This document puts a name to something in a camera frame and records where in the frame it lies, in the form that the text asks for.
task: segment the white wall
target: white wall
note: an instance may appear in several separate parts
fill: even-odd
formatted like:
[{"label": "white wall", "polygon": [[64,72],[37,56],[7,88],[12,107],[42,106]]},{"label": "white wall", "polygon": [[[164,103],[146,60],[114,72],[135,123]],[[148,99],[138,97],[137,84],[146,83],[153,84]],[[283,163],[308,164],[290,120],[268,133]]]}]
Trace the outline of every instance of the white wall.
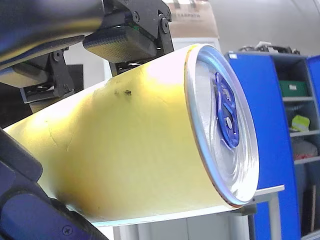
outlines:
[{"label": "white wall", "polygon": [[223,53],[259,41],[320,54],[317,0],[209,0]]},{"label": "white wall", "polygon": [[105,71],[103,58],[86,50],[82,42],[72,45],[64,52],[64,59],[67,65],[83,64],[83,86],[91,87],[105,80],[108,71]]}]

